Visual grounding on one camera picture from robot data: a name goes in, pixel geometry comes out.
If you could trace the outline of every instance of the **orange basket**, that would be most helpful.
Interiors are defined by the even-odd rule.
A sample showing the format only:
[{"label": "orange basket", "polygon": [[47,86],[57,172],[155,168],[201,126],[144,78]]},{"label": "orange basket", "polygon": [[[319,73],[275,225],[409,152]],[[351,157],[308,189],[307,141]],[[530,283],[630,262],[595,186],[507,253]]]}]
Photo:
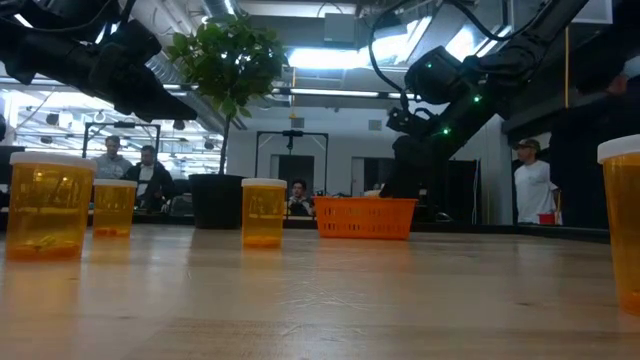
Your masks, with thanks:
[{"label": "orange basket", "polygon": [[409,238],[415,199],[314,198],[318,232],[325,238]]}]

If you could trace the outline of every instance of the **baseball cap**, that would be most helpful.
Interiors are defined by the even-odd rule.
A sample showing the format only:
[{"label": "baseball cap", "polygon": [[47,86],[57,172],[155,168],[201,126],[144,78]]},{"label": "baseball cap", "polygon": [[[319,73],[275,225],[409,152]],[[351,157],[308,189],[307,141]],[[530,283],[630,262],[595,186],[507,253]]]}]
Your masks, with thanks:
[{"label": "baseball cap", "polygon": [[514,146],[513,148],[518,149],[523,147],[532,148],[532,149],[535,149],[537,152],[540,152],[540,142],[538,142],[538,140],[536,139],[520,140],[520,142],[517,143],[516,146]]}]

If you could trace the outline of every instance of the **seated person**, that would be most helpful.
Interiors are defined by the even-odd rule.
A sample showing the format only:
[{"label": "seated person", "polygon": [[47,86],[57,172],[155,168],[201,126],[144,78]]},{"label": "seated person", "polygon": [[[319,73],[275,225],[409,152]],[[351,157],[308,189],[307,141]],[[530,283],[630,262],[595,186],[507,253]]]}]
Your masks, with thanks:
[{"label": "seated person", "polygon": [[111,135],[105,140],[107,153],[93,159],[98,164],[96,179],[120,179],[133,166],[128,160],[118,155],[120,138]]},{"label": "seated person", "polygon": [[175,194],[175,185],[171,174],[155,161],[156,149],[145,145],[140,151],[140,162],[129,168],[123,180],[136,181],[136,204],[150,211],[160,211],[165,199],[171,199]]},{"label": "seated person", "polygon": [[306,197],[307,182],[302,179],[293,181],[291,187],[292,195],[289,198],[287,207],[289,215],[293,216],[313,216],[313,202]]}]

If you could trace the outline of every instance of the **plant pot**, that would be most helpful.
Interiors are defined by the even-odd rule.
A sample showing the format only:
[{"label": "plant pot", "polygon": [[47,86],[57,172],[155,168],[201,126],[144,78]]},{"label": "plant pot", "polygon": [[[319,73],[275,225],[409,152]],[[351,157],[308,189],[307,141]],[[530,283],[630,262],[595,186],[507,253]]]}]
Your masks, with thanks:
[{"label": "plant pot", "polygon": [[239,229],[242,225],[242,176],[189,176],[198,229]]}]

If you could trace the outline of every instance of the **man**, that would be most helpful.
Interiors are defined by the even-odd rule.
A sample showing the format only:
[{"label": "man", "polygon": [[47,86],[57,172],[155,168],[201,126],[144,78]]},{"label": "man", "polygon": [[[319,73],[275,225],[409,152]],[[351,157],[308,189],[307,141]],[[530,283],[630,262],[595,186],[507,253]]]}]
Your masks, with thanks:
[{"label": "man", "polygon": [[307,199],[307,182],[302,179],[293,181],[292,196],[289,198],[289,214],[293,216],[313,216],[313,204]]},{"label": "man", "polygon": [[566,226],[609,228],[598,145],[640,133],[638,81],[628,81],[623,68],[621,60],[609,74],[596,74],[588,83],[579,84],[584,95],[604,89],[604,98],[569,109],[553,124],[551,179],[562,189],[562,222]]},{"label": "man", "polygon": [[105,140],[107,153],[93,160],[98,163],[96,179],[120,179],[131,168],[131,163],[118,155],[120,150],[120,138],[111,135]]},{"label": "man", "polygon": [[551,182],[549,164],[536,158],[540,151],[537,140],[520,141],[516,151],[523,163],[515,173],[518,223],[539,224],[539,214],[554,212],[558,187]]},{"label": "man", "polygon": [[175,194],[175,185],[171,174],[155,161],[156,149],[145,145],[140,151],[140,162],[131,167],[124,175],[124,180],[138,182],[136,203],[142,208],[159,211],[165,199]]}]

